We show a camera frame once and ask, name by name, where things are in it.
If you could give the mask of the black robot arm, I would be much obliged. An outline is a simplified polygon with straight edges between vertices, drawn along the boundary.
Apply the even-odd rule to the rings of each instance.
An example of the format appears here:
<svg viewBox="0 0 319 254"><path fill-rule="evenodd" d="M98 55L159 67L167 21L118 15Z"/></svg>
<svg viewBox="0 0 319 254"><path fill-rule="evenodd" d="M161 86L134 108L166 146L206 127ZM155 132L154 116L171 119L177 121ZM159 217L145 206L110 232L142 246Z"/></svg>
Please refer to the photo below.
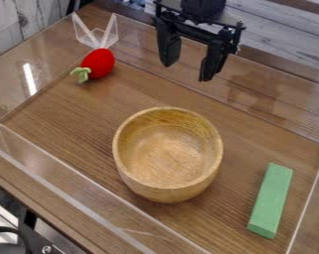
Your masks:
<svg viewBox="0 0 319 254"><path fill-rule="evenodd" d="M154 0L154 25L161 64L169 67L181 54L181 38L207 46L198 81L209 81L238 51L245 25L225 13L226 0Z"/></svg>

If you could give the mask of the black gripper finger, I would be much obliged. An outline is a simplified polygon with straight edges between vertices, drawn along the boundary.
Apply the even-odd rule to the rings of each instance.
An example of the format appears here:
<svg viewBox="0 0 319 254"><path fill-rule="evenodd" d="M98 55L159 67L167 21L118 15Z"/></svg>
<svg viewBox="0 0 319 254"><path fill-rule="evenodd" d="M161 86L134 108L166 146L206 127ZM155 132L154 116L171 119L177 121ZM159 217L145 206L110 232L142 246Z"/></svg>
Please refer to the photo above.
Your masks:
<svg viewBox="0 0 319 254"><path fill-rule="evenodd" d="M161 64L169 67L178 59L181 53L181 38L173 23L157 19L157 47Z"/></svg>
<svg viewBox="0 0 319 254"><path fill-rule="evenodd" d="M209 81L221 71L223 65L223 42L210 40L207 43L206 55L201 61L199 81Z"/></svg>

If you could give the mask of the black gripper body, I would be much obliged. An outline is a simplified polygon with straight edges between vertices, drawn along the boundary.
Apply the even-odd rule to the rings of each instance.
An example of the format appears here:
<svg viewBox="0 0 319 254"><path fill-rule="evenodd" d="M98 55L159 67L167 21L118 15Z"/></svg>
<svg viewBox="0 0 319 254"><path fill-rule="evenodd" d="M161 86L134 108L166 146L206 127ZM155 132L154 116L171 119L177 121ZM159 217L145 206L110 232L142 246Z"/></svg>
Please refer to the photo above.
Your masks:
<svg viewBox="0 0 319 254"><path fill-rule="evenodd" d="M177 24L183 34L198 41L214 37L235 54L245 25L226 13L226 0L154 0L155 17Z"/></svg>

